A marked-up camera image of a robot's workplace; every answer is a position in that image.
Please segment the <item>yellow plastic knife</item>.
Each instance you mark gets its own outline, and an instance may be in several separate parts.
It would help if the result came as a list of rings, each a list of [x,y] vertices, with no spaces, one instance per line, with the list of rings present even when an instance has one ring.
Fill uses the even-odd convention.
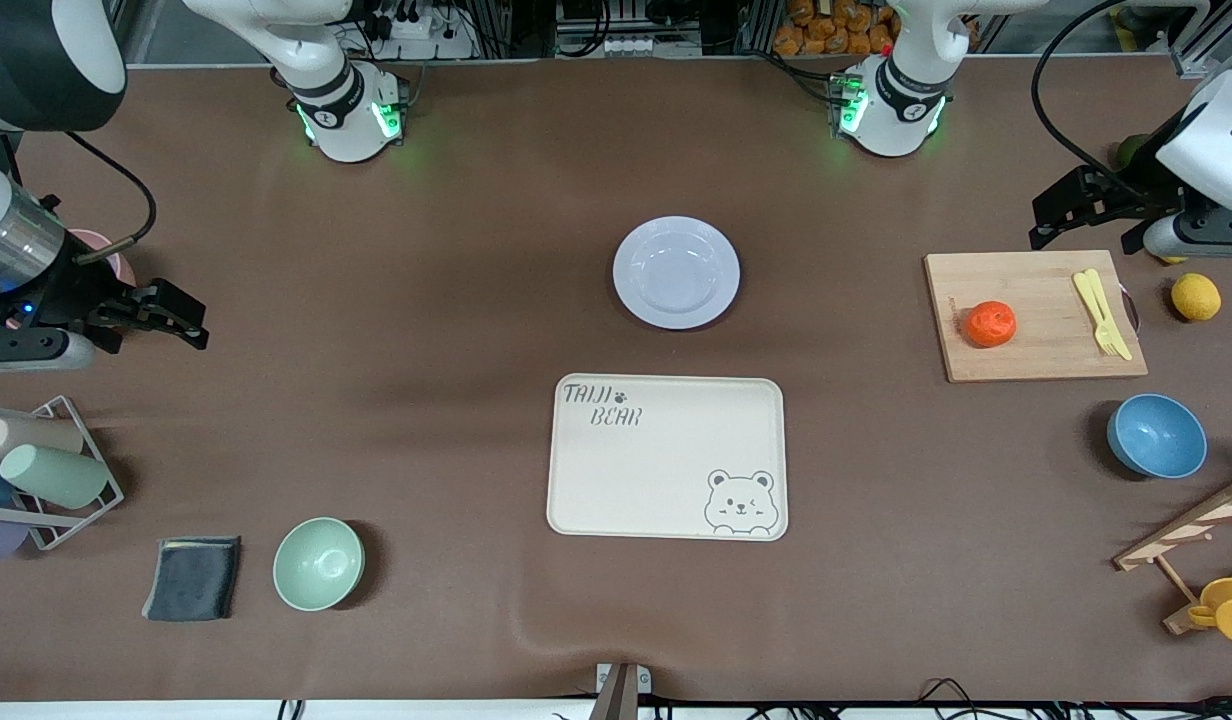
[[[1105,288],[1101,286],[1101,275],[1096,272],[1095,268],[1085,269],[1083,275],[1087,279],[1087,282],[1092,286],[1096,306],[1099,306],[1099,311],[1101,313],[1101,321],[1096,324],[1096,340],[1101,343],[1101,350],[1106,354],[1116,354],[1119,358],[1131,361],[1133,359],[1131,348],[1129,348],[1127,343],[1124,342],[1122,333],[1120,333],[1116,327]]]

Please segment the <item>pile of brown bread rolls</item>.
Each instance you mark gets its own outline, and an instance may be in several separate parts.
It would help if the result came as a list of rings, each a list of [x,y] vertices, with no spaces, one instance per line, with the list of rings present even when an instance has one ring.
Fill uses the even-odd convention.
[[[786,0],[772,36],[776,55],[886,55],[901,15],[885,0]]]

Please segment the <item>light green cup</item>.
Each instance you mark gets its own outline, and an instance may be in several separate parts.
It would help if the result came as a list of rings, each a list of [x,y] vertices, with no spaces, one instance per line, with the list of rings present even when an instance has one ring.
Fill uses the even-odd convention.
[[[14,488],[68,510],[99,501],[112,480],[107,465],[100,460],[37,445],[9,451],[0,460],[0,475]]]

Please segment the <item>yellow plastic fork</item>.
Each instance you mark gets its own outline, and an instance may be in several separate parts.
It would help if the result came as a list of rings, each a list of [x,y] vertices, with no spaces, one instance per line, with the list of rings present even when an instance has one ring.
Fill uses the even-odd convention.
[[[1093,286],[1090,274],[1076,272],[1072,275],[1071,281],[1083,305],[1087,307],[1088,314],[1092,316],[1093,338],[1095,338],[1096,345],[1101,346],[1101,353],[1108,356],[1131,360],[1131,355],[1124,351],[1122,337],[1117,337],[1116,334],[1112,316],[1106,309],[1106,305],[1104,305],[1105,297],[1101,296],[1101,291],[1096,291],[1095,286]]]

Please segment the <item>aluminium frame profile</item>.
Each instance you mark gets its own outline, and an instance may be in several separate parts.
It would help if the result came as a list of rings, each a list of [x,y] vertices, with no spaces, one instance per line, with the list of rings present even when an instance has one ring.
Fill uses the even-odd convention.
[[[1232,63],[1232,0],[1198,0],[1195,14],[1170,41],[1181,78],[1201,79]]]

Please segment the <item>wooden cutting board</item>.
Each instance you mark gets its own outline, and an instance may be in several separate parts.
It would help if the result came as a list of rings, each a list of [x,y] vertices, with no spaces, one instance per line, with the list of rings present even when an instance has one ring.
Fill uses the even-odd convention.
[[[1133,378],[1148,374],[1131,316],[1124,307],[1108,250],[939,252],[923,260],[946,378],[951,383]],[[1106,355],[1072,277],[1100,274],[1105,302],[1131,358]],[[1003,346],[965,337],[965,314],[999,301],[1014,311],[1016,333]]]

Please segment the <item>orange fruit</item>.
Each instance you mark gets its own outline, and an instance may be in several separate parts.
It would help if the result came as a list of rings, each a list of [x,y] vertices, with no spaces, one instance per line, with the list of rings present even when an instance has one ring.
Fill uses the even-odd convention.
[[[1016,314],[1005,302],[981,302],[963,316],[962,329],[963,337],[975,346],[1003,346],[1016,334]]]

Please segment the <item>wooden mug rack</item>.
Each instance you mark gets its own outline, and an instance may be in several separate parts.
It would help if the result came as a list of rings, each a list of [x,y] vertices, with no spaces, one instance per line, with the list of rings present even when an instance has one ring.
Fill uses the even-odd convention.
[[[1193,505],[1193,509],[1184,510],[1181,515],[1165,526],[1148,534],[1140,542],[1133,542],[1131,547],[1125,547],[1122,552],[1111,558],[1111,565],[1117,571],[1154,566],[1186,598],[1186,605],[1180,607],[1163,620],[1165,632],[1186,635],[1205,632],[1210,628],[1205,624],[1198,624],[1191,615],[1193,607],[1200,605],[1205,592],[1195,591],[1186,582],[1183,582],[1165,556],[1177,547],[1186,546],[1186,544],[1209,542],[1216,529],[1230,524],[1232,524],[1232,483],[1198,505]]]

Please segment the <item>white round plate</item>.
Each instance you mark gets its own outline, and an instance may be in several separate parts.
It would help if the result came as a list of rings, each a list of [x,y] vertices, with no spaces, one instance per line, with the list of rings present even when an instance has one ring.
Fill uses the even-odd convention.
[[[636,227],[617,247],[611,275],[625,309],[665,330],[708,325],[740,292],[736,247],[692,217],[662,217]]]

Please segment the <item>light green bowl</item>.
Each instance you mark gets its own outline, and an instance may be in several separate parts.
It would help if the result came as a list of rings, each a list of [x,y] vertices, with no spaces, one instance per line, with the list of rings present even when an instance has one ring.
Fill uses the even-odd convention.
[[[278,542],[272,579],[291,609],[323,612],[346,600],[363,578],[363,541],[338,518],[301,522]]]

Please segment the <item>beige cup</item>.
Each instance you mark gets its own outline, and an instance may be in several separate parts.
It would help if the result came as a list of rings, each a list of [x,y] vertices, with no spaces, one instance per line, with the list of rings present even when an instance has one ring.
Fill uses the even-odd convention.
[[[39,418],[39,415],[28,418],[0,415],[0,460],[21,445],[58,448],[67,452],[81,454],[85,439],[71,420]]]

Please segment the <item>blue bowl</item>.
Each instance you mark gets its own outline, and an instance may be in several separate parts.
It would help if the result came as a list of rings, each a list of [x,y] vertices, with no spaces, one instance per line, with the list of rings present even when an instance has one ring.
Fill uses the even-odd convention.
[[[1108,420],[1110,450],[1142,477],[1183,480],[1209,455],[1206,432],[1186,404],[1165,395],[1129,397]]]

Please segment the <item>dark grey folded cloth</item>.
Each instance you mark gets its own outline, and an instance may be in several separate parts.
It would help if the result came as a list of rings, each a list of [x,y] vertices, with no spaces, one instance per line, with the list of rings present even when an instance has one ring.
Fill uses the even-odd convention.
[[[232,612],[241,538],[164,538],[142,616],[155,623],[223,620]]]

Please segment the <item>cream tray with bear print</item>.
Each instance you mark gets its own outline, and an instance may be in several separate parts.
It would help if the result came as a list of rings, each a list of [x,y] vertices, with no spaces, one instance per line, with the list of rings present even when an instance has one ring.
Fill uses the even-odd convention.
[[[768,378],[569,374],[554,387],[546,518],[562,536],[777,541],[786,470]]]

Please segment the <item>white power strip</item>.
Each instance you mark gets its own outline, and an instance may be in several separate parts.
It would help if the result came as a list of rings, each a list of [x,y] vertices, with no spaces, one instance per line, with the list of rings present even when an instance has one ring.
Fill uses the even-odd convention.
[[[447,0],[363,0],[366,54],[379,60],[469,60],[483,55],[473,18]]]

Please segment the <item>pink bowl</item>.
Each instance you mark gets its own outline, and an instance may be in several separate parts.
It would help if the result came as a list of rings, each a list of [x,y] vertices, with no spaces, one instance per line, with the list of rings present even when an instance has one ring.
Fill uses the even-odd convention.
[[[108,249],[108,247],[112,247],[112,242],[110,242],[107,237],[100,234],[99,232],[86,231],[81,228],[69,228],[69,232],[71,232],[71,235],[78,237],[78,240],[83,240],[85,245],[89,247],[89,249],[92,252],[99,252]],[[120,279],[121,282],[136,287],[137,284],[136,272],[133,272],[131,263],[127,261],[122,252],[116,252],[116,254],[110,255],[107,258],[107,263],[110,269],[112,269],[112,272],[116,275],[116,277]]]

